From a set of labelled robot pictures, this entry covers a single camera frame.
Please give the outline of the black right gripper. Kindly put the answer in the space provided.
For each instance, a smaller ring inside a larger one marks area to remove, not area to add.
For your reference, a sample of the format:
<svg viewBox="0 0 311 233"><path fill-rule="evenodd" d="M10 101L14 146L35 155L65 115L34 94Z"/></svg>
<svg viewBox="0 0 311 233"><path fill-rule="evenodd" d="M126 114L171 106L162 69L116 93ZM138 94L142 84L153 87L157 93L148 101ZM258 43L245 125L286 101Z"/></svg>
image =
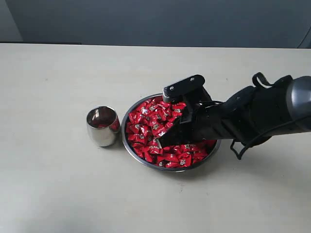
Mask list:
<svg viewBox="0 0 311 233"><path fill-rule="evenodd" d="M184 145L203 140L232 139L243 145L258 145L272 136L291 134L292 116L287 93L292 77L269 83L254 75L253 85L225 102L212 100L204 87L183 96L187 105L180 118L159 138L159 146Z"/></svg>

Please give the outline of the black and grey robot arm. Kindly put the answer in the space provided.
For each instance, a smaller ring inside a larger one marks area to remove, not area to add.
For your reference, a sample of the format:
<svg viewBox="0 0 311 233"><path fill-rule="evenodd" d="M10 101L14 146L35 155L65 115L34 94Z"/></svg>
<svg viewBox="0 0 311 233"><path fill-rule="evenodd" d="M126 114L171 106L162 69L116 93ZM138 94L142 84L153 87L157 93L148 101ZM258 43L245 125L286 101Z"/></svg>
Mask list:
<svg viewBox="0 0 311 233"><path fill-rule="evenodd" d="M311 79L290 75L269 83L262 73L253 84L221 102L204 88L205 79L194 75L163 89L167 103L185 103L182 115L158 142L161 147L204 140L232 139L247 148L275 135L311 130Z"/></svg>

